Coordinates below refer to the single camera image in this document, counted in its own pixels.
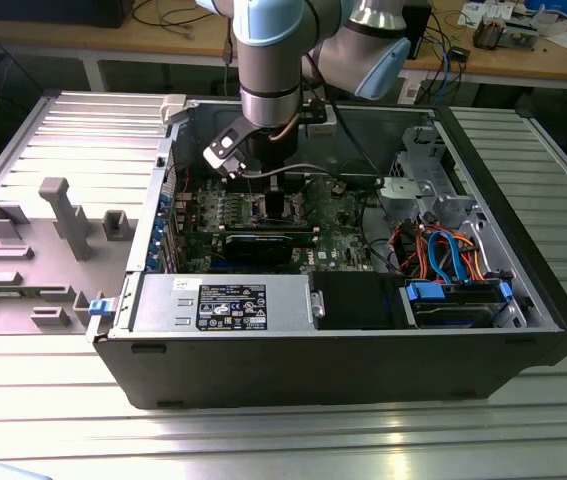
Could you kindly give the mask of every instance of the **electronic equipment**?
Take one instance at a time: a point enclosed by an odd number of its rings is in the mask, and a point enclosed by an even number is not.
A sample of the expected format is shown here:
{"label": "electronic equipment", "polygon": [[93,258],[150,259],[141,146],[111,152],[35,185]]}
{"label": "electronic equipment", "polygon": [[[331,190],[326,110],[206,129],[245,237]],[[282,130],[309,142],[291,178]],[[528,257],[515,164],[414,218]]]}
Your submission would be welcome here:
{"label": "electronic equipment", "polygon": [[525,6],[533,11],[541,10],[558,10],[567,14],[567,0],[526,0]]}
{"label": "electronic equipment", "polygon": [[0,20],[119,28],[133,5],[134,0],[0,0]]}
{"label": "electronic equipment", "polygon": [[[448,109],[344,108],[385,187],[361,189],[360,161],[344,181],[289,172],[272,218],[267,179],[219,180],[201,160],[239,105],[180,102],[155,220],[89,327],[135,406],[485,398],[567,355],[565,293]],[[353,154],[340,132],[302,137],[291,162]]]}
{"label": "electronic equipment", "polygon": [[406,0],[403,7],[405,19],[405,38],[410,41],[410,53],[407,58],[414,60],[419,55],[423,35],[430,20],[432,5],[427,0]]}
{"label": "electronic equipment", "polygon": [[[366,98],[389,88],[409,52],[400,1],[199,3],[234,15],[241,102],[122,98],[98,120],[128,137],[69,140],[90,153],[62,171],[102,168],[92,150],[107,145],[147,192],[48,174],[32,205],[0,202],[0,331],[88,324],[148,409],[485,398],[567,355],[567,293],[520,213],[552,199],[508,201],[490,170],[511,161],[513,130],[558,162],[539,127],[498,112],[486,141],[482,110],[302,101],[301,56],[321,40],[309,76]],[[77,97],[59,101],[90,101]],[[57,137],[39,153],[72,154]],[[134,223],[116,208],[130,197]]]}
{"label": "electronic equipment", "polygon": [[528,21],[503,20],[484,15],[473,35],[474,46],[486,50],[502,48],[532,49],[539,38]]}

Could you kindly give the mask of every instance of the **table leg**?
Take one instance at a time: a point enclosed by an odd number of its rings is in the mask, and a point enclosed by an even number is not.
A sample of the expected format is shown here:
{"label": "table leg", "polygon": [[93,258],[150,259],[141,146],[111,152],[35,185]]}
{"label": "table leg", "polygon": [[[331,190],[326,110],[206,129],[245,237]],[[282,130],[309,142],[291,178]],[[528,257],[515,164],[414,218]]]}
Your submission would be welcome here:
{"label": "table leg", "polygon": [[108,90],[107,82],[99,61],[95,58],[83,58],[82,61],[87,81],[90,84],[90,90],[93,92],[106,92]]}
{"label": "table leg", "polygon": [[414,105],[419,90],[421,90],[421,83],[427,79],[429,73],[427,70],[405,71],[405,81],[403,82],[403,87],[401,87],[399,105]]}

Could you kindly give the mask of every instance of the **metal bracket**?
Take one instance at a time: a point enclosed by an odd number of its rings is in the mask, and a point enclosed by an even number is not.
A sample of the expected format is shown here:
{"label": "metal bracket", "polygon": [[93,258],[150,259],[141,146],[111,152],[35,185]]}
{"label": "metal bracket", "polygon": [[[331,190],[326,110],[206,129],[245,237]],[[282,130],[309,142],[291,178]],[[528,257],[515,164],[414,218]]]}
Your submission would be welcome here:
{"label": "metal bracket", "polygon": [[161,104],[161,121],[163,125],[172,125],[182,121],[183,116],[179,116],[185,112],[185,117],[189,114],[189,109],[183,110],[185,105],[185,95],[166,95]]}

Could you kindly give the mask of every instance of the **blue latch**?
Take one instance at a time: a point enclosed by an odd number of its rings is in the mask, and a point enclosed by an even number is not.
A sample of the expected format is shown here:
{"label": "blue latch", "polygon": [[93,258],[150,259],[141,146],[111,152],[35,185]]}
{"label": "blue latch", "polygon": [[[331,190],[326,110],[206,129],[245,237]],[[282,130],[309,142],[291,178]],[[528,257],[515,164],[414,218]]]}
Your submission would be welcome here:
{"label": "blue latch", "polygon": [[100,315],[102,317],[111,317],[116,312],[116,305],[118,297],[101,298],[99,300],[92,300],[88,307],[90,315]]}
{"label": "blue latch", "polygon": [[501,289],[501,293],[503,294],[506,300],[508,301],[512,300],[514,294],[512,293],[512,287],[510,287],[509,283],[501,282],[499,283],[499,288]]}
{"label": "blue latch", "polygon": [[412,282],[407,288],[407,298],[414,300],[445,300],[445,291],[439,283]]}

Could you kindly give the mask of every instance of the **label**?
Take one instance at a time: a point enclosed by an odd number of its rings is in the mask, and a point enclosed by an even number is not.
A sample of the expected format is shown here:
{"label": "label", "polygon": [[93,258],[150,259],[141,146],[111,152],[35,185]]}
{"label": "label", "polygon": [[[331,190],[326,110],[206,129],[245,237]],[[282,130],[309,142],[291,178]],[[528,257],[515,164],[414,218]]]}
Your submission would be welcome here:
{"label": "label", "polygon": [[265,285],[201,285],[197,307],[203,332],[267,330]]}
{"label": "label", "polygon": [[172,282],[172,290],[197,290],[203,280],[200,278],[175,278]]}
{"label": "label", "polygon": [[2,297],[20,298],[21,292],[0,292],[0,298],[2,298]]}

